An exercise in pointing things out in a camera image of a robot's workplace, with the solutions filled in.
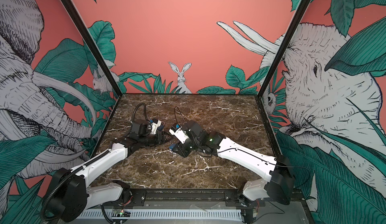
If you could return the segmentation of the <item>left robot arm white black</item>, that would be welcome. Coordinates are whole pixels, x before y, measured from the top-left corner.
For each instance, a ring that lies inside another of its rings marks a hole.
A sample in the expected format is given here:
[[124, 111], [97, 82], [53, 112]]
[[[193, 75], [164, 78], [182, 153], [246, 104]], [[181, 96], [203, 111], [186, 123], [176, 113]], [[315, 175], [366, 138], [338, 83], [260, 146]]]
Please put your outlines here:
[[59, 169], [43, 198], [41, 221], [61, 219], [71, 222], [84, 210], [102, 203], [120, 199], [123, 204], [128, 204], [131, 200], [129, 185], [120, 181], [98, 187], [90, 187], [90, 184], [138, 149], [166, 143], [163, 129], [164, 125], [158, 119], [134, 121], [130, 130], [107, 150], [71, 169]]

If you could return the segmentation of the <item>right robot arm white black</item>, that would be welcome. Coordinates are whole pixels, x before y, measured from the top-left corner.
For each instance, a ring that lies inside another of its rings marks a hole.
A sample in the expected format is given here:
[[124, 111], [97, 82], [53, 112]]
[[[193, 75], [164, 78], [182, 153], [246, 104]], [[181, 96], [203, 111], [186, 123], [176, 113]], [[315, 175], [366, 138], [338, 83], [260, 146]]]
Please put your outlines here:
[[294, 166], [283, 155], [268, 156], [237, 144], [217, 132], [205, 131], [197, 122], [174, 124], [169, 133], [178, 139], [171, 145], [172, 152], [186, 158], [198, 151], [233, 161], [260, 176], [248, 181], [238, 193], [238, 201], [247, 207], [258, 199], [270, 198], [282, 205], [289, 205], [295, 185]]

